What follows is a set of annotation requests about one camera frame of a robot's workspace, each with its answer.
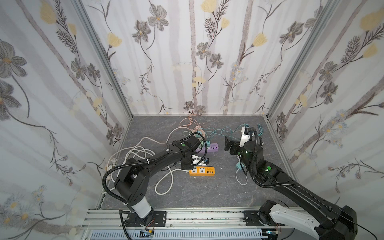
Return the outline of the orange power strip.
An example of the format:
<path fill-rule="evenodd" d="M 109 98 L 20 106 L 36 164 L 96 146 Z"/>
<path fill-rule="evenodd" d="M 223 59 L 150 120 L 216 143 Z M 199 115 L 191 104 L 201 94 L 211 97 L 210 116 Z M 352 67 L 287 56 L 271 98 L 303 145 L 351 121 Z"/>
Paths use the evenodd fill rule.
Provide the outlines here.
<path fill-rule="evenodd" d="M 189 171 L 189 175 L 193 177 L 213 177 L 215 174 L 214 167 L 196 167 Z"/>

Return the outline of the small teal charger plug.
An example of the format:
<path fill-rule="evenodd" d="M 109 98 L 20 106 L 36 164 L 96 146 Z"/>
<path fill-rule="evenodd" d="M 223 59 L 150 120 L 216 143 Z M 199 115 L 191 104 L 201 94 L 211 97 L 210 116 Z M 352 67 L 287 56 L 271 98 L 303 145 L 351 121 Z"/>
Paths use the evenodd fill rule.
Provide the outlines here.
<path fill-rule="evenodd" d="M 243 168 L 242 163 L 237 163 L 237 164 L 236 164 L 236 168 L 241 170 L 241 169 Z"/>

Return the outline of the purple power strip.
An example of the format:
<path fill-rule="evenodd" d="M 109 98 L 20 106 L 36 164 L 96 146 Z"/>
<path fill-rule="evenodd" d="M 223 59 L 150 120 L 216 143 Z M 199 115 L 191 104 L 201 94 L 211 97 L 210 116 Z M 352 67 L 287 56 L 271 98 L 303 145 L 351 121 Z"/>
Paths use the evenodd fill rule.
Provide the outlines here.
<path fill-rule="evenodd" d="M 206 149 L 206 147 L 203 145 L 203 146 L 201 146 L 198 150 L 197 150 L 197 152 L 202 152 L 202 153 L 204 153 L 205 152 L 205 149 Z M 208 153 L 213 153 L 213 152 L 218 152 L 219 151 L 219 145 L 218 144 L 216 144 L 216 143 L 212 143 L 212 144 L 210 144 L 209 146 L 208 146 L 208 148 L 207 148 L 207 152 Z"/>

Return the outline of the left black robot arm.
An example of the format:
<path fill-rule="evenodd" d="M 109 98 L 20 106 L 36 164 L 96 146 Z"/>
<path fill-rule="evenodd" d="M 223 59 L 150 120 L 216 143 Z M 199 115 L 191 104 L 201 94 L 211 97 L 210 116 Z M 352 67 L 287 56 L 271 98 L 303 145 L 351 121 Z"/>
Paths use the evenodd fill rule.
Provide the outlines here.
<path fill-rule="evenodd" d="M 172 164 L 181 163 L 184 171 L 193 170 L 200 162 L 193 160 L 198 147 L 204 144 L 204 136 L 191 133 L 178 141 L 173 141 L 166 150 L 144 160 L 131 158 L 126 164 L 108 170 L 102 178 L 106 193 L 122 202 L 138 218 L 141 226 L 149 226 L 154 221 L 154 210 L 148 203 L 146 193 L 151 177 Z"/>

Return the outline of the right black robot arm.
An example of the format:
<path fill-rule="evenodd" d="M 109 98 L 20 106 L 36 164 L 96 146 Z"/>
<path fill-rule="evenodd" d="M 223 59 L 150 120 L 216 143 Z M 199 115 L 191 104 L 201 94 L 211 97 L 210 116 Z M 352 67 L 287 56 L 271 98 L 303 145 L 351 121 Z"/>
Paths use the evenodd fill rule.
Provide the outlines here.
<path fill-rule="evenodd" d="M 361 225 L 349 206 L 339 207 L 314 194 L 275 164 L 265 160 L 262 138 L 254 128 L 242 129 L 239 141 L 225 137 L 225 151 L 239 158 L 245 175 L 260 188 L 273 189 L 296 203 L 304 212 L 266 201 L 258 211 L 262 225 L 283 224 L 317 240 L 353 240 Z"/>

